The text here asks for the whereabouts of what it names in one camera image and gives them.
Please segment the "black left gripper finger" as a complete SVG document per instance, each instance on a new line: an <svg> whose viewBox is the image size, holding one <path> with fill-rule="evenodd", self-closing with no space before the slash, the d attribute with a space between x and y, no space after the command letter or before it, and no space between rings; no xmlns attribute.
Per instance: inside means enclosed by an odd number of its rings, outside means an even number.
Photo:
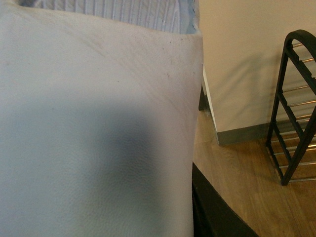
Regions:
<svg viewBox="0 0 316 237"><path fill-rule="evenodd" d="M257 237L193 164L192 198L195 237Z"/></svg>

